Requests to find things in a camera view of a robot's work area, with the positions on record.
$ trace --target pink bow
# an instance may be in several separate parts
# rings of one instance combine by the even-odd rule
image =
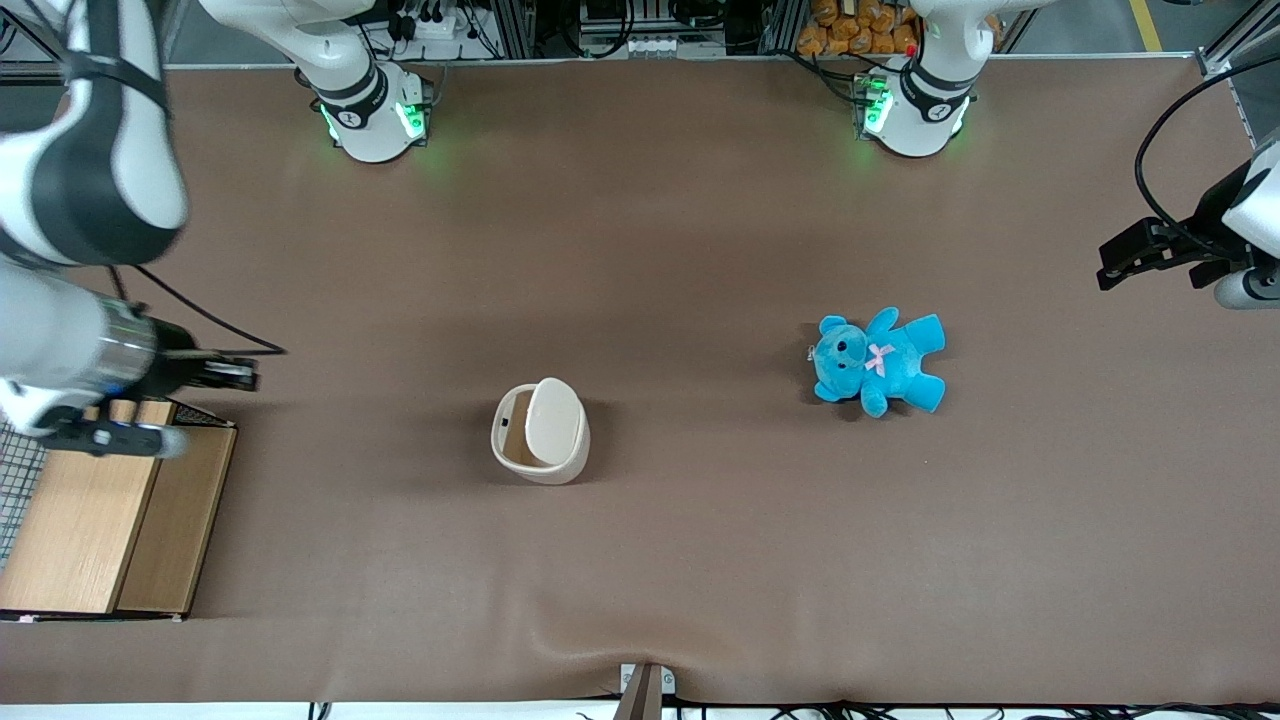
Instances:
[[[867,361],[867,369],[868,370],[874,369],[876,374],[883,378],[884,377],[884,356],[888,355],[890,352],[893,352],[893,346],[892,345],[886,345],[884,347],[881,347],[881,346],[873,343],[867,350],[869,350],[872,352],[872,355],[876,356],[876,357],[872,357],[870,360]]]

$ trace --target robotic arm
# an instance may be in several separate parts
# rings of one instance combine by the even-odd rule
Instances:
[[[49,447],[177,454],[173,428],[83,410],[183,386],[255,389],[253,361],[197,350],[184,329],[63,275],[152,261],[187,219],[146,0],[0,5],[61,20],[70,94],[49,127],[0,136],[0,409]]]
[[[942,150],[960,132],[969,91],[995,49],[995,13],[1030,10],[1053,0],[911,0],[924,22],[914,58],[876,68],[872,101],[860,111],[865,136],[909,158]]]
[[[362,163],[385,163],[426,138],[422,78],[378,63],[343,18],[375,0],[200,0],[219,23],[284,53],[320,97],[329,135]]]
[[[1280,131],[1201,197],[1180,223],[1144,218],[1098,249],[1098,287],[1194,263],[1192,286],[1231,310],[1280,309]]]

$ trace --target teddy bear ear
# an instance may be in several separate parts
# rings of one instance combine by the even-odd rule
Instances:
[[[841,328],[849,324],[849,320],[841,318],[840,315],[827,315],[818,323],[818,331],[823,334],[829,333],[836,328]]]

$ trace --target power strip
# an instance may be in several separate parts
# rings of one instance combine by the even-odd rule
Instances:
[[[637,35],[627,40],[630,58],[675,58],[680,40],[675,36]]]
[[[440,22],[417,20],[419,40],[453,40],[458,29],[458,17],[452,12]]]

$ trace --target table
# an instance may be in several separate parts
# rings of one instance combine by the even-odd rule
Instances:
[[[1001,59],[910,161],[788,63],[466,68],[361,167],[288,73],[177,73],[156,272],[292,355],[183,396],[243,429],[195,619],[0,628],[0,698],[1274,698],[1280,323],[1094,284],[1196,79]],[[1248,156],[1224,88],[1157,145],[1179,213]],[[938,414],[815,404],[818,319],[888,304],[947,327]],[[488,427],[552,374],[591,457],[534,487]]]

